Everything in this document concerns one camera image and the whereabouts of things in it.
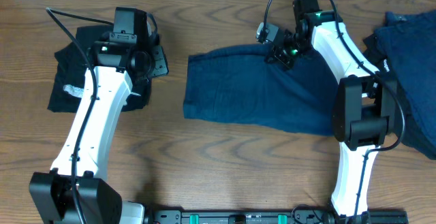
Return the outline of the navy blue shorts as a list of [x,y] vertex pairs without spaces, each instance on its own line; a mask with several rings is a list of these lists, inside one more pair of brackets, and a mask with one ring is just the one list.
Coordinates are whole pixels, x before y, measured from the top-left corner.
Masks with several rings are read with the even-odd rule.
[[315,50],[286,70],[270,47],[231,46],[188,58],[185,118],[332,136],[338,83]]

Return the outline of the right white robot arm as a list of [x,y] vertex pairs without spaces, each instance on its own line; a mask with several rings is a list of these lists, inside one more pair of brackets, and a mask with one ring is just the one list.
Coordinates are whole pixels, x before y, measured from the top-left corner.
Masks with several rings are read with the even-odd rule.
[[394,127],[396,84],[359,52],[343,19],[333,10],[296,13],[296,31],[260,23],[256,39],[272,44],[270,57],[291,67],[310,50],[321,55],[337,84],[332,128],[339,141],[337,182],[330,197],[332,212],[324,223],[371,223],[367,204],[373,164]]

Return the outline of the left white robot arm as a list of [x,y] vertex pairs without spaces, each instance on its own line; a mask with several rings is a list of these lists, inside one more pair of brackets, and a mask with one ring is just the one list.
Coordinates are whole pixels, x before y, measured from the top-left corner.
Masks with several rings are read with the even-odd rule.
[[153,213],[124,201],[106,181],[108,156],[123,106],[132,94],[133,76],[146,79],[168,73],[160,45],[95,42],[88,52],[84,92],[72,128],[48,173],[29,183],[44,223],[152,223]]

